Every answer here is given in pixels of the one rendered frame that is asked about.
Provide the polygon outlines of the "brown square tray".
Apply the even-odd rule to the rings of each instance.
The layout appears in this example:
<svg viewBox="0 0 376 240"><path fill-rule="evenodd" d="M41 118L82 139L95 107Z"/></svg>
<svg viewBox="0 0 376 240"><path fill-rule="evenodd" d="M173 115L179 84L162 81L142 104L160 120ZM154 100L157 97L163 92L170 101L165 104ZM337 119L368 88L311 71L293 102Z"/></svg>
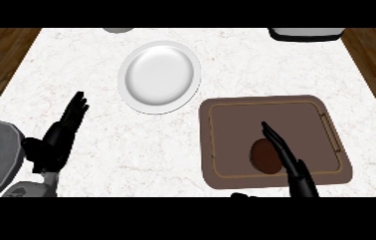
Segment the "brown square tray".
<svg viewBox="0 0 376 240"><path fill-rule="evenodd" d="M265 174L249 161L268 125L309 170L313 183L341 184L352 167L322 101L313 96L207 99L198 106L200 170L213 189L284 187L284 171Z"/></svg>

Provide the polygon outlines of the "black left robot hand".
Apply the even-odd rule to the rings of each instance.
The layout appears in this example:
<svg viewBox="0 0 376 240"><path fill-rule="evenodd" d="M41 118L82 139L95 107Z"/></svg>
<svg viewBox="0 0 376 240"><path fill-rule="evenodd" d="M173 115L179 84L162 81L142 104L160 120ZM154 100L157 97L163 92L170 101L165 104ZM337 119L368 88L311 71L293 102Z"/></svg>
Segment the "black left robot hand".
<svg viewBox="0 0 376 240"><path fill-rule="evenodd" d="M58 172L64 167L88 107L83 93L76 92L44 137L26 137L20 141L26 159L33 163L33 173Z"/></svg>

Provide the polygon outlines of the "white oval plate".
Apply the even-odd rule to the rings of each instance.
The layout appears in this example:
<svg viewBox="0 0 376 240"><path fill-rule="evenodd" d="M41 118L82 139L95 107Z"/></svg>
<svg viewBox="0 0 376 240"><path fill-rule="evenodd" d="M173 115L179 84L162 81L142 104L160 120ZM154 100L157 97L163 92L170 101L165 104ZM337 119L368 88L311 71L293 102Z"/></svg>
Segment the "white oval plate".
<svg viewBox="0 0 376 240"><path fill-rule="evenodd" d="M145 43L128 55L117 74L126 105L145 115L162 115L190 101L200 82L200 65L188 47L172 41Z"/></svg>

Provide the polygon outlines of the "white and black appliance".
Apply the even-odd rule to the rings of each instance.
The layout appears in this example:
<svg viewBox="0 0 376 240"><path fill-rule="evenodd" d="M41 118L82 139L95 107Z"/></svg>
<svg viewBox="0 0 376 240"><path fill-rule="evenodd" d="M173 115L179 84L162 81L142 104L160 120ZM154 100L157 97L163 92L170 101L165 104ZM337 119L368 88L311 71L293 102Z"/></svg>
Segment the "white and black appliance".
<svg viewBox="0 0 376 240"><path fill-rule="evenodd" d="M327 42L336 41L343 31L343 28L269 28L268 34L275 41Z"/></svg>

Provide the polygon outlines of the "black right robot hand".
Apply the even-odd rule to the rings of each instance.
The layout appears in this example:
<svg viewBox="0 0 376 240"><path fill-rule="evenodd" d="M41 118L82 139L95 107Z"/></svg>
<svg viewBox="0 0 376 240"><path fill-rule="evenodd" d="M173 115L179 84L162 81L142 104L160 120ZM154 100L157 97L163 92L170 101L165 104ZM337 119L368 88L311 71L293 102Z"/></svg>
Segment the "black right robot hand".
<svg viewBox="0 0 376 240"><path fill-rule="evenodd" d="M318 192L303 161L294 158L281 136L265 121L260 126L263 138L272 144L281 162L281 169L285 170L288 195L291 197L316 197Z"/></svg>

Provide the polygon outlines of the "dark brown cupcake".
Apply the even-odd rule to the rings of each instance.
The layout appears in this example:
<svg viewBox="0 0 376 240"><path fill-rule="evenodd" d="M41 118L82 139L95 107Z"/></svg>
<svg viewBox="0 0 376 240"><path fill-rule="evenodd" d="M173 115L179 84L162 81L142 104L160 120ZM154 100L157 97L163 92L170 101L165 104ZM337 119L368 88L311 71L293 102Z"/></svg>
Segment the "dark brown cupcake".
<svg viewBox="0 0 376 240"><path fill-rule="evenodd" d="M275 174L281 170L281 162L271 142L260 138L250 147L249 162L263 174Z"/></svg>

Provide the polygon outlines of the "small grey round object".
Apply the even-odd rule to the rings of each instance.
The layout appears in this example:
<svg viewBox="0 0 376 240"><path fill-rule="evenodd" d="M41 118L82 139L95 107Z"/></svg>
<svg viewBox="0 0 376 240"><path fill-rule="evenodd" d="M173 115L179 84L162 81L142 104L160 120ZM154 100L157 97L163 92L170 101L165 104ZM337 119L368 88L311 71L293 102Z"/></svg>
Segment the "small grey round object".
<svg viewBox="0 0 376 240"><path fill-rule="evenodd" d="M122 34L134 30L134 28L103 28L111 34Z"/></svg>

